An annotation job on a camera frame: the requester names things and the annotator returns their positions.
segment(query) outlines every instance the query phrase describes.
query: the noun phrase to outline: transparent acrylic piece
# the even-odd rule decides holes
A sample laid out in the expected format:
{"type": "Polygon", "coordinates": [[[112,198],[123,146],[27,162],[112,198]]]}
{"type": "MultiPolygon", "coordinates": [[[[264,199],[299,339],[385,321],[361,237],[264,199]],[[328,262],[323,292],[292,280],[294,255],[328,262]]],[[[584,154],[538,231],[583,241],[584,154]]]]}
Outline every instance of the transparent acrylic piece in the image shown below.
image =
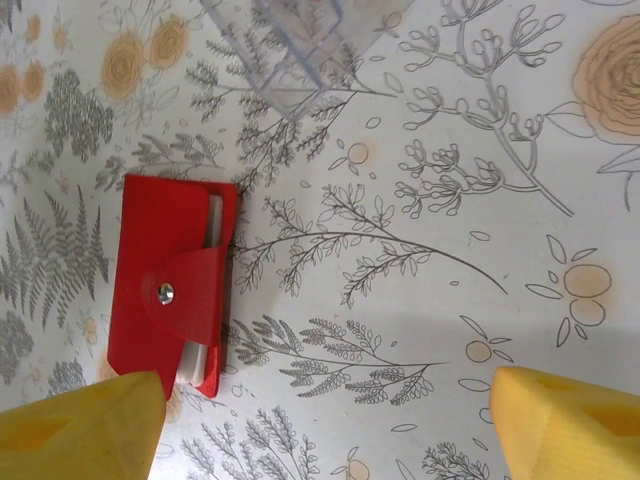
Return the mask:
{"type": "Polygon", "coordinates": [[[355,69],[413,0],[201,0],[247,80],[289,120],[355,69]]]}

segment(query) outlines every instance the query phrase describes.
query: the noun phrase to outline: red plastic holder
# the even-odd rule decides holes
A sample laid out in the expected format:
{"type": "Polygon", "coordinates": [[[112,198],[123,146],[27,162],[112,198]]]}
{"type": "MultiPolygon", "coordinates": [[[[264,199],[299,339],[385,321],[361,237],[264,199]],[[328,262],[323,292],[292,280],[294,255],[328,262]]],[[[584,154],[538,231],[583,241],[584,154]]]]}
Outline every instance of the red plastic holder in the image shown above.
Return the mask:
{"type": "Polygon", "coordinates": [[[127,174],[107,360],[120,375],[156,371],[171,396],[186,341],[208,346],[204,383],[212,398],[222,367],[227,252],[238,210],[233,184],[127,174]],[[205,247],[209,197],[222,198],[220,243],[205,247]],[[160,301],[159,289],[174,296],[160,301]]]}

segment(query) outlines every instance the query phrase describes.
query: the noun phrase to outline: floral patterned surface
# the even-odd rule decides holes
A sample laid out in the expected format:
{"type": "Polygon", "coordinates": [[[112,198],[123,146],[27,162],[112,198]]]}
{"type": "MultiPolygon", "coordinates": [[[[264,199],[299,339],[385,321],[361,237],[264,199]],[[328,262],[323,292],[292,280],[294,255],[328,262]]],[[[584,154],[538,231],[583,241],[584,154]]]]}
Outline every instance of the floral patterned surface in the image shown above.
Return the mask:
{"type": "Polygon", "coordinates": [[[197,1],[0,25],[0,408],[115,374],[127,172],[243,196],[221,391],[174,389],[152,479],[502,480],[496,367],[640,393],[638,2],[417,0],[295,124],[197,1]]]}

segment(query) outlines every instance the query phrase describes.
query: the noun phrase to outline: yellow plastic object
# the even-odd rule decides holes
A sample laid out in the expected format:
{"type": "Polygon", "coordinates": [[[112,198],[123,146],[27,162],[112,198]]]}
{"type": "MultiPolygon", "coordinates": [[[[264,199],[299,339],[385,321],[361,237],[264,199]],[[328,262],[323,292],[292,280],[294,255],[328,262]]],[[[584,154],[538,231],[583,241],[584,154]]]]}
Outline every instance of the yellow plastic object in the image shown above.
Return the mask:
{"type": "Polygon", "coordinates": [[[499,368],[491,418],[513,480],[640,479],[640,397],[499,368]]]}
{"type": "Polygon", "coordinates": [[[0,413],[0,479],[146,480],[164,416],[152,372],[0,413]]]}

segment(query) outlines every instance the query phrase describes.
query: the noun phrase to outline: fern leaf drawing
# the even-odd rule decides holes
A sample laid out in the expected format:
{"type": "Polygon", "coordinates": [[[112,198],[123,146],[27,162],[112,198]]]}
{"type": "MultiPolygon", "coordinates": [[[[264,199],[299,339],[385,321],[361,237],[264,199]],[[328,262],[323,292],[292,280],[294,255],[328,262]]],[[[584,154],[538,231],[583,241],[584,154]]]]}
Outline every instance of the fern leaf drawing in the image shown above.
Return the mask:
{"type": "Polygon", "coordinates": [[[7,232],[6,254],[0,255],[0,294],[32,320],[40,307],[43,328],[55,311],[62,327],[83,291],[95,299],[95,278],[99,272],[107,282],[109,264],[102,246],[100,210],[90,232],[82,190],[78,188],[75,222],[66,206],[45,195],[51,209],[48,216],[36,212],[25,198],[24,216],[16,215],[13,234],[7,232]]]}

